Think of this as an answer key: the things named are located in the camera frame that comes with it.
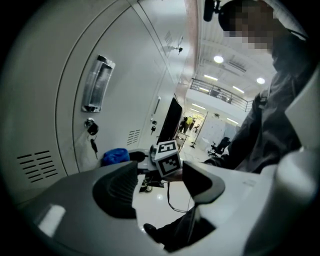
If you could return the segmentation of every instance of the blue object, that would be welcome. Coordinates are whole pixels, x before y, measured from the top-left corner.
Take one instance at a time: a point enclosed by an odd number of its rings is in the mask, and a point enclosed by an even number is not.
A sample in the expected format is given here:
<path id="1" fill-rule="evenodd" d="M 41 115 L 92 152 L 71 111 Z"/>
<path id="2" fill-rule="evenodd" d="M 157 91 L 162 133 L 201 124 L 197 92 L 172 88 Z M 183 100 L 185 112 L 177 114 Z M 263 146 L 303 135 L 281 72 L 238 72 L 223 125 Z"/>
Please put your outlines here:
<path id="1" fill-rule="evenodd" d="M 104 153 L 102 166 L 109 166 L 130 161 L 129 152 L 125 148 L 115 148 Z"/>

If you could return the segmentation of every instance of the floor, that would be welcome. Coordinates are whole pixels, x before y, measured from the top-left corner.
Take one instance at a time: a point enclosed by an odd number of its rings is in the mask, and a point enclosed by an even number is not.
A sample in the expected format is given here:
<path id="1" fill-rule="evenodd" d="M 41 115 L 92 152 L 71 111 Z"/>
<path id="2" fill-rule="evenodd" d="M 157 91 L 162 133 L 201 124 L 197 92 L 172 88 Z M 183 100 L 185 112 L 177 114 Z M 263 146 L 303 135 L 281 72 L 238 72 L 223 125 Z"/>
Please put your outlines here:
<path id="1" fill-rule="evenodd" d="M 191 147 L 193 141 L 191 137 L 184 143 L 179 153 L 181 161 L 203 162 L 208 159 L 208 155 L 197 149 L 197 145 L 195 148 Z M 141 231 L 144 232 L 143 225 L 145 223 L 161 228 L 184 215 L 184 213 L 176 212 L 170 208 L 167 191 L 167 184 L 164 184 L 164 188 L 153 187 L 152 192 L 138 193 L 134 197 L 132 206 L 136 209 L 137 224 Z M 182 181 L 170 183 L 170 203 L 174 208 L 183 211 L 194 206 L 194 202 Z"/>

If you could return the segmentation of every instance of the dark jacket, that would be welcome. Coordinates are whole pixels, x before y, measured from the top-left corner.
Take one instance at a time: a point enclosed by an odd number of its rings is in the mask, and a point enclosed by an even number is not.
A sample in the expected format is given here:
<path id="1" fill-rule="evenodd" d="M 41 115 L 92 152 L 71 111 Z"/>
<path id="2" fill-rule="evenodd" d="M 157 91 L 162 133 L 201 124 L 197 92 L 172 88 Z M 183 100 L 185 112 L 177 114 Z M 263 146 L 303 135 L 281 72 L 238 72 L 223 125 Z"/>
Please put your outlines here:
<path id="1" fill-rule="evenodd" d="M 251 111 L 228 146 L 229 155 L 213 157 L 206 164 L 260 173 L 301 146 L 285 110 L 308 83 L 317 58 L 308 44 L 294 35 L 274 42 L 272 58 L 277 73 L 269 90 L 255 97 Z"/>

